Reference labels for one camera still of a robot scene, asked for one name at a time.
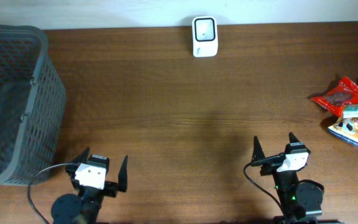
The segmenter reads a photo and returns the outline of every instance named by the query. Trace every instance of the brown table surface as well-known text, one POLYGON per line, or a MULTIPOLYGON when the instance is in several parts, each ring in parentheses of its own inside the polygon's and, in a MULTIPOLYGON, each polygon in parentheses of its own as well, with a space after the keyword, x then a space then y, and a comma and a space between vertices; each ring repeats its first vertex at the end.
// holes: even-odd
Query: brown table surface
MULTIPOLYGON (((46 31, 67 90, 56 162, 87 146, 129 155, 129 188, 105 198, 99 221, 211 223, 273 218, 274 201, 242 173, 257 135, 265 155, 293 131, 311 151, 298 176, 326 187, 323 216, 358 223, 358 148, 326 132, 331 114, 307 97, 358 78, 358 22, 219 26, 215 57, 194 58, 189 27, 46 31)), ((249 175, 276 195, 272 177, 249 175)), ((63 170, 34 187, 50 220, 73 193, 63 170)), ((25 187, 0 187, 0 223, 36 223, 25 187)))

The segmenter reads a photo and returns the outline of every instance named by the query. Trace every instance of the black cable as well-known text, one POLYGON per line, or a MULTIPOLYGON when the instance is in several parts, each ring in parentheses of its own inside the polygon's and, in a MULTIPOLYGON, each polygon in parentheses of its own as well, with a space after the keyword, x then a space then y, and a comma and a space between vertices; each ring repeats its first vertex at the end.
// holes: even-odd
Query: black cable
POLYGON ((53 166, 50 166, 50 167, 47 167, 43 170, 41 170, 40 172, 38 172, 37 174, 35 174, 29 184, 27 185, 27 199, 30 203, 30 206, 31 208, 36 212, 36 214, 42 219, 42 221, 44 221, 45 224, 49 224, 48 220, 38 211, 38 209, 35 207, 33 201, 31 200, 31 196, 30 196, 30 190, 31 190, 31 185, 32 183, 34 182, 34 180, 38 177, 38 175, 40 175, 41 173, 45 172, 45 171, 48 171, 50 169, 53 169, 53 168, 56 168, 56 167, 61 167, 61 166, 70 166, 70 165, 73 165, 73 166, 78 166, 78 164, 76 163, 73 163, 73 162, 66 162, 66 163, 62 163, 62 164, 57 164, 57 165, 53 165, 53 166))
POLYGON ((255 183, 255 182, 247 175, 246 169, 247 169, 250 165, 251 165, 251 163, 248 163, 248 164, 244 167, 243 172, 244 172, 245 177, 249 180, 249 182, 251 182, 251 184, 254 184, 255 187, 257 187, 259 190, 265 192, 267 195, 269 195, 269 196, 276 202, 276 204, 278 205, 278 207, 280 207, 281 212, 283 213, 283 216, 284 216, 285 221, 286 221, 287 223, 289 223, 289 222, 288 222, 288 218, 287 218, 287 216, 285 215, 284 210, 283 210, 283 207, 281 206, 280 202, 279 202, 271 193, 267 192, 265 189, 263 189, 261 186, 259 186, 257 183, 255 183))

